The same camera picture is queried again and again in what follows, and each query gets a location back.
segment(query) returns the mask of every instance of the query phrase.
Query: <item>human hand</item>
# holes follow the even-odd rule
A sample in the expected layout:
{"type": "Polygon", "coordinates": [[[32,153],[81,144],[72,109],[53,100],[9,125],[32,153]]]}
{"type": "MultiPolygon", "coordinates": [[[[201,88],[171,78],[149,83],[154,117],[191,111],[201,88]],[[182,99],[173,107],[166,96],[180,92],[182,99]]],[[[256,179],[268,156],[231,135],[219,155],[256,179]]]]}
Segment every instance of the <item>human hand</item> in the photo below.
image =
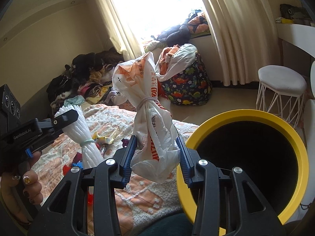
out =
{"type": "MultiPolygon", "coordinates": [[[[33,153],[33,158],[29,161],[30,168],[39,160],[41,152],[36,151],[33,153]]],[[[41,204],[43,201],[43,195],[41,194],[42,185],[38,182],[38,176],[34,170],[29,170],[23,177],[25,189],[23,190],[24,196],[29,198],[32,204],[41,204]]],[[[23,214],[18,202],[16,201],[11,187],[16,186],[19,183],[20,175],[14,175],[13,173],[2,173],[0,189],[5,205],[8,210],[21,222],[28,223],[27,218],[23,214]]]]}

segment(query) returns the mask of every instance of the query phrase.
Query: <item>blue button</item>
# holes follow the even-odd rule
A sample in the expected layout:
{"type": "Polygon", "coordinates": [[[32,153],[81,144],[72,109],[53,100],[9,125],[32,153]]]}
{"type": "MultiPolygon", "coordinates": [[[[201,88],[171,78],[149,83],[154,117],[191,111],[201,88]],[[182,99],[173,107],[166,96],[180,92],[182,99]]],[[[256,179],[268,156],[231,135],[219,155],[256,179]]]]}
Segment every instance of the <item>blue button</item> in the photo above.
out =
{"type": "Polygon", "coordinates": [[[29,158],[33,158],[33,154],[32,154],[32,152],[31,152],[31,150],[30,150],[29,148],[27,148],[27,149],[25,150],[25,152],[26,152],[26,155],[27,155],[29,158]]]}

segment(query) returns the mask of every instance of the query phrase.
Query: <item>yellow bucket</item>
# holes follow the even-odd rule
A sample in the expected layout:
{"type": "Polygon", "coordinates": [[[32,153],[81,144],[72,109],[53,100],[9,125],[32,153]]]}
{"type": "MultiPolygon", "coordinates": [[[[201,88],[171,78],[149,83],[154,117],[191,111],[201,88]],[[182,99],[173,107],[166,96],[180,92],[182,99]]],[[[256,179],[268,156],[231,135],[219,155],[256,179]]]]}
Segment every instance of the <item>yellow bucket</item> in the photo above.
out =
{"type": "MultiPolygon", "coordinates": [[[[300,205],[308,182],[308,156],[296,131],[281,118],[251,109],[221,113],[201,124],[186,146],[217,167],[241,167],[286,223],[300,205]]],[[[177,190],[193,223],[197,196],[177,167],[177,190]]],[[[220,228],[220,235],[225,229],[220,228]]]]}

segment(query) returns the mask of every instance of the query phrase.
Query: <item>floor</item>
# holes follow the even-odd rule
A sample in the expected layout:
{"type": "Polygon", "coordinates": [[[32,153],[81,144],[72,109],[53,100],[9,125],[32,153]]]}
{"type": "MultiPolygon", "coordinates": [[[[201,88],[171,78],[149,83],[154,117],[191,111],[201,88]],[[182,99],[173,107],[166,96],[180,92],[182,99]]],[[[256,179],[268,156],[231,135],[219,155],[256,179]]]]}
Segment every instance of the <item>floor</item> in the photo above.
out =
{"type": "Polygon", "coordinates": [[[235,109],[256,109],[258,90],[213,88],[207,104],[203,106],[176,106],[167,99],[160,103],[171,111],[175,120],[200,125],[211,117],[235,109]]]}

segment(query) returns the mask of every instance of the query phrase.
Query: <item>green rubber band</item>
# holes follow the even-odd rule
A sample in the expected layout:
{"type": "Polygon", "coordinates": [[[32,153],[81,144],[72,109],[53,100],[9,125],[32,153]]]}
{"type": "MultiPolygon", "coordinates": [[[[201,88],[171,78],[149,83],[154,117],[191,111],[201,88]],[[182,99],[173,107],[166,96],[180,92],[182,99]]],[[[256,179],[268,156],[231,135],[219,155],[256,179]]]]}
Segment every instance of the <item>green rubber band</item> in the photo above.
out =
{"type": "Polygon", "coordinates": [[[80,146],[83,147],[83,146],[85,146],[85,145],[87,145],[87,144],[89,144],[89,143],[94,143],[94,140],[93,140],[93,139],[85,140],[85,141],[83,141],[83,142],[80,144],[80,146]]]}

